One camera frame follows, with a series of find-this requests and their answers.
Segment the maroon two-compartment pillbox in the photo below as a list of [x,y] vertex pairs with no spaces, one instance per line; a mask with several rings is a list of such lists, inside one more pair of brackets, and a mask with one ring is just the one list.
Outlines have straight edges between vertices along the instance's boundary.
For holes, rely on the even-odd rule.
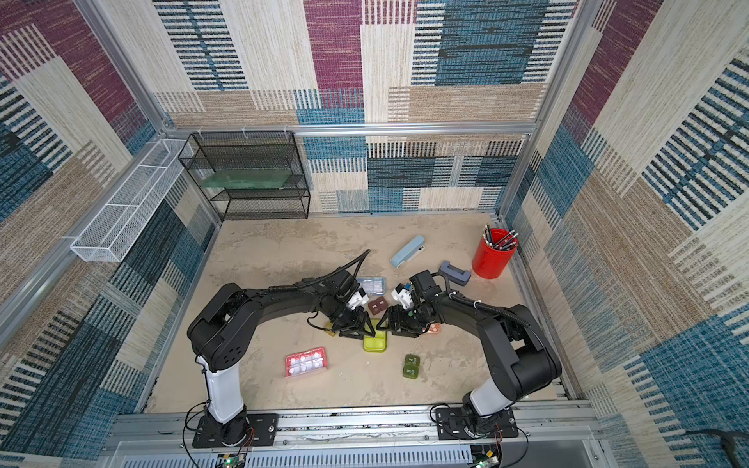
[[378,296],[368,303],[368,308],[372,316],[378,316],[386,312],[389,303],[384,296]]

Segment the white pillbox with green lid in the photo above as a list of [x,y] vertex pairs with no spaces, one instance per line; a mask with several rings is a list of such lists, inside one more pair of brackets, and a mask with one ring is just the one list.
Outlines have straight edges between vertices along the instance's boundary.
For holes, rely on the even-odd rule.
[[381,330],[378,325],[380,319],[374,319],[373,327],[376,333],[373,337],[366,335],[363,339],[363,350],[368,353],[384,353],[387,349],[387,331]]

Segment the blue six-compartment pillbox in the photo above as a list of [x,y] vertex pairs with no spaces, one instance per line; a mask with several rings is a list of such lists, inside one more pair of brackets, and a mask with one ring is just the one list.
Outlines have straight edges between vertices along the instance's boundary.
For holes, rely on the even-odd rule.
[[357,281],[368,296],[383,296],[386,292],[384,277],[358,277]]

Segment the orange pillbox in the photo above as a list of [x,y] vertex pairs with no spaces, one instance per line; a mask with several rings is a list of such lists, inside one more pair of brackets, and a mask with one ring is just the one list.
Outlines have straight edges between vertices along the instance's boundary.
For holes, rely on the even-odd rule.
[[429,328],[426,330],[429,335],[439,335],[442,331],[442,326],[439,323],[433,323],[429,326]]

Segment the small green two-compartment pillbox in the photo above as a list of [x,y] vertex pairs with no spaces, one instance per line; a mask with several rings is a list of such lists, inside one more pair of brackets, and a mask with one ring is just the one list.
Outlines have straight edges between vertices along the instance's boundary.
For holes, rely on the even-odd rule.
[[418,379],[420,368],[421,358],[415,354],[407,354],[404,358],[402,376],[409,379]]

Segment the yellow two-compartment pillbox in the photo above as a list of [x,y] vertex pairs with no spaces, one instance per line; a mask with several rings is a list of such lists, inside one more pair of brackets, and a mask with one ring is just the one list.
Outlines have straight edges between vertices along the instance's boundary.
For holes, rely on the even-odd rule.
[[327,323],[327,325],[325,325],[324,332],[331,337],[335,337],[337,335],[337,332],[333,330],[333,325],[331,323]]

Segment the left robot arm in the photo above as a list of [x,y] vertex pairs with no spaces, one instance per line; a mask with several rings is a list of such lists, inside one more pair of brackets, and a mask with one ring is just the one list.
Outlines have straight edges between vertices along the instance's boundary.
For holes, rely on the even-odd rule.
[[256,290],[228,283],[218,290],[186,333],[207,400],[194,439],[185,448],[242,450],[257,437],[241,393],[240,361],[260,325],[292,314],[323,314],[339,337],[362,340],[376,335],[365,310],[368,296],[356,278],[369,253],[288,286]]

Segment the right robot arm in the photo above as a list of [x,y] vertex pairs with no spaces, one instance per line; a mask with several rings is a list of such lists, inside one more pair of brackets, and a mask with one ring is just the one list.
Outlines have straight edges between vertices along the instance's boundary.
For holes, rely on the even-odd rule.
[[394,292],[396,304],[382,313],[378,331],[416,339],[439,324],[460,328],[481,341],[490,376],[466,393],[451,415],[448,404],[432,407],[429,417],[439,435],[466,441],[518,436],[512,407],[552,384],[563,370],[530,309],[472,300],[453,289],[447,275],[428,270],[412,276],[409,287],[401,285]]

